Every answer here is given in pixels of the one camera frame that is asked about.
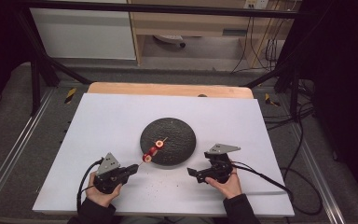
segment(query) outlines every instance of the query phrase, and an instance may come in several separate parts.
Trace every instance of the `handheld controller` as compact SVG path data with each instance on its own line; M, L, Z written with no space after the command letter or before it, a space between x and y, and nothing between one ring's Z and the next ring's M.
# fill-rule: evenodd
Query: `handheld controller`
M201 171L187 168L188 174L196 177L199 183L206 183L206 177L213 178L219 183L226 183L232 171L231 161L227 153L240 149L240 147L215 144L209 151L204 152L205 158L209 159L212 165L211 168Z
M129 167L120 168L120 163L109 152L103 159L100 167L98 167L94 178L94 187L102 193L110 194L117 185L127 184L130 175L138 172L138 167L139 165L133 164Z

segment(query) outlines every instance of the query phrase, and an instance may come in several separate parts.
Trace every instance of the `hand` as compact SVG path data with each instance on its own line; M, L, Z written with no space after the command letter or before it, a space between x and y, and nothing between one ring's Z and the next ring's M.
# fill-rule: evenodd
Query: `hand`
M95 172L89 174L89 187L93 186L94 178L95 178ZM95 187L92 187L86 189L86 196L88 199L99 204L100 206L108 207L109 204L112 202L112 200L115 199L120 194L120 190L122 186L123 186L122 184L117 185L117 187L115 188L115 190L113 190L111 194L104 194L98 191Z
M242 194L241 182L237 175L237 168L233 167L228 181L224 184L217 182L217 180L206 177L205 181L212 187L218 189L226 198L231 199Z

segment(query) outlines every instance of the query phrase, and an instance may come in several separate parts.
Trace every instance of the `white table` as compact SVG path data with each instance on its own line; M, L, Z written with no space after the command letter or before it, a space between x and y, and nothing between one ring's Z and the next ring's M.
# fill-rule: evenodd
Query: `white table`
M198 184L186 170L209 168L203 152L215 143L241 147L228 156L283 184L257 100L86 93L33 210L74 213L78 185L87 168L108 152L122 166L141 163L141 133L161 118L189 124L197 137L196 149L187 161L173 167L142 164L113 200L118 215L224 216L220 192ZM257 216L294 215L283 190L246 171L239 171L239 177Z

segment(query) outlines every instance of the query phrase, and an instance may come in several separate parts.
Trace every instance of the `round black plate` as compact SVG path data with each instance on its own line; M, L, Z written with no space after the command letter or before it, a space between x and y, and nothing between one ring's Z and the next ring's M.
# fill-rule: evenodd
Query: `round black plate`
M191 127L179 119L157 119L146 126L141 135L141 149L147 153L158 140L164 140L164 148L153 157L152 162L173 166L186 161L196 148L196 135Z

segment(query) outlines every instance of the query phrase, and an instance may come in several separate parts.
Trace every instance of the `white cabinet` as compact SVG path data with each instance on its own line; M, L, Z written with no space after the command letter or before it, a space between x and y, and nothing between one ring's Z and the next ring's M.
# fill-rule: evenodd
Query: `white cabinet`
M127 3L126 0L87 2ZM135 60L128 12L43 8L31 8L31 12L46 51L53 58Z

